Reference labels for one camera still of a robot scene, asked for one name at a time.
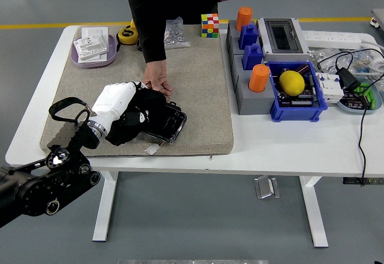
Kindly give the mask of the person's right hand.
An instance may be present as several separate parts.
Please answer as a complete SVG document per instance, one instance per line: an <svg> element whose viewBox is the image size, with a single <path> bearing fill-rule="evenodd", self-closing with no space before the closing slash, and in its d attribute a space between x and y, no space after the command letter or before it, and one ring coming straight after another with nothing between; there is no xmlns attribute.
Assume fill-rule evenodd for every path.
<svg viewBox="0 0 384 264"><path fill-rule="evenodd" d="M167 81L166 60L147 63L142 83L144 83L149 89L162 93L166 100L169 100L173 88Z"/></svg>

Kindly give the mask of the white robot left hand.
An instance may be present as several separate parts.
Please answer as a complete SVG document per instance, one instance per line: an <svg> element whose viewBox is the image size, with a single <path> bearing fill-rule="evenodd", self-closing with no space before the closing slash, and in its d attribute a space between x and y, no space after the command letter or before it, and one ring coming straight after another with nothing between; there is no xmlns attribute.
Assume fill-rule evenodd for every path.
<svg viewBox="0 0 384 264"><path fill-rule="evenodd" d="M89 118L109 129L118 120L140 89L147 88L142 82L125 82L106 85L92 107L95 116Z"/></svg>

